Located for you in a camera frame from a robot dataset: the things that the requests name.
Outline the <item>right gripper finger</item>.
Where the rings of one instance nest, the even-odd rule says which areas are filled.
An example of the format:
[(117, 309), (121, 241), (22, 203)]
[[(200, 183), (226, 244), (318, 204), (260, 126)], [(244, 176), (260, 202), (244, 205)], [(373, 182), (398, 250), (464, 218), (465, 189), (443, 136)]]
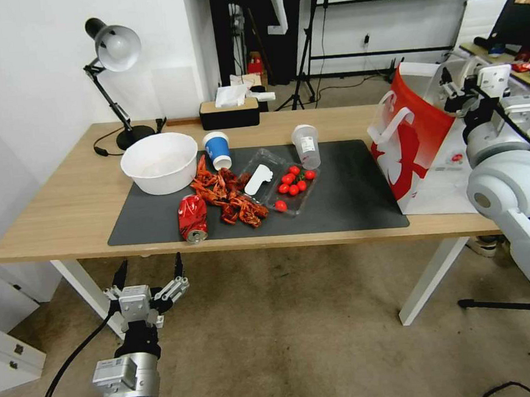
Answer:
[(465, 95), (463, 89), (453, 81), (453, 77), (447, 68), (442, 69), (439, 84), (441, 91), (447, 98), (462, 97)]
[(474, 103), (473, 95), (463, 94), (448, 96), (443, 105), (443, 111), (451, 116), (466, 115)]

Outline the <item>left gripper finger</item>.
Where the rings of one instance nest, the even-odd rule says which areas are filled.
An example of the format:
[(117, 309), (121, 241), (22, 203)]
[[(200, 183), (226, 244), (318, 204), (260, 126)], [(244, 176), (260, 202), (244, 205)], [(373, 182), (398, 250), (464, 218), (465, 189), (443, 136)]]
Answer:
[(179, 252), (176, 253), (174, 264), (174, 278), (154, 294), (155, 301), (171, 302), (174, 304), (187, 292), (190, 283), (185, 276), (184, 264), (182, 263), (182, 256)]
[(119, 300), (124, 290), (127, 277), (127, 259), (123, 260), (119, 268), (113, 275), (112, 285), (104, 290), (104, 294), (111, 301)]

